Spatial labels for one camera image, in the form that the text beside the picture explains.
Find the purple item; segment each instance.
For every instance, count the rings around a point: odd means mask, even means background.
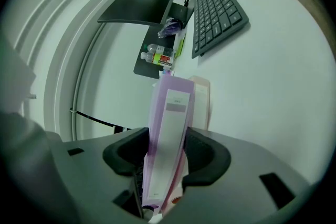
[[[165,38],[167,36],[176,35],[182,29],[182,23],[179,20],[169,18],[164,27],[158,32],[159,38]]]
[[[149,148],[144,159],[142,206],[164,203],[179,164],[186,129],[194,111],[194,82],[162,75],[151,104]]]

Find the water bottle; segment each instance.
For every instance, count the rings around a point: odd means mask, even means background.
[[[176,51],[174,49],[166,48],[157,44],[143,45],[143,48],[153,54],[162,54],[174,58]]]
[[[152,52],[142,52],[140,58],[146,62],[153,63],[155,65],[163,66],[165,69],[171,69],[173,64],[173,57],[169,57],[162,54],[153,54]]]

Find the white desk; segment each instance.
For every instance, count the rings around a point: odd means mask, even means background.
[[[335,145],[336,65],[330,47],[297,0],[237,1],[250,25],[195,59],[191,17],[176,75],[210,81],[210,131],[259,144],[314,182]],[[94,85],[96,98],[82,109],[113,124],[147,126],[156,80],[135,75],[133,67],[148,27],[111,27],[101,34],[109,49]]]

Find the gray plastic machine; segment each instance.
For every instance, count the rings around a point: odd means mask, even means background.
[[[0,114],[8,174],[30,203],[62,223],[144,223],[143,158],[148,128],[64,143],[18,114]],[[309,188],[264,148],[188,129],[184,194],[161,223],[280,223]]]

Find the keyboard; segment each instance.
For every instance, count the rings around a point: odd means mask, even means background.
[[[248,17],[236,0],[195,0],[192,58],[242,29]]]

